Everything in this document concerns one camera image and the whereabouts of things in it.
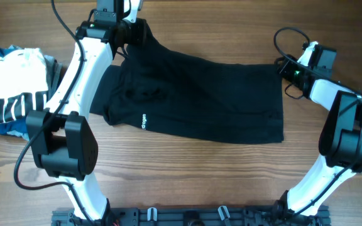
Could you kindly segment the dark teal t-shirt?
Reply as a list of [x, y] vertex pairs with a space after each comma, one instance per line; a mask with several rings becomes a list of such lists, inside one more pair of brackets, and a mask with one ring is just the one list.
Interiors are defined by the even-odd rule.
[[272, 64], [216, 63], [169, 50], [151, 31], [104, 72], [90, 112], [174, 136], [234, 144], [283, 141], [282, 79]]

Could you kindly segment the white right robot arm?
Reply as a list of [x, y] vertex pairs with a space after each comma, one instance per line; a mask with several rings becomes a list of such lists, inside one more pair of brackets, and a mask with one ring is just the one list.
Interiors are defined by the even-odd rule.
[[346, 180], [362, 172], [362, 94], [311, 72], [284, 56], [278, 72], [303, 96], [329, 111], [319, 138], [319, 155], [304, 178], [273, 206], [280, 223], [313, 220], [323, 202]]

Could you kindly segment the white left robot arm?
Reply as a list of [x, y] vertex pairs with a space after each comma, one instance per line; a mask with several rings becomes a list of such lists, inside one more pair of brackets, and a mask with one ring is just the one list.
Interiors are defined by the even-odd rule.
[[62, 185], [74, 206], [69, 222], [74, 225], [114, 225], [114, 214], [102, 194], [94, 168], [98, 145], [88, 123], [90, 107], [106, 69], [118, 49], [126, 44], [142, 45], [146, 40], [146, 21], [137, 17], [143, 3], [98, 1], [86, 21], [71, 32], [75, 41], [72, 61], [57, 91], [41, 110], [26, 118], [30, 137], [15, 168], [31, 150], [36, 166]]

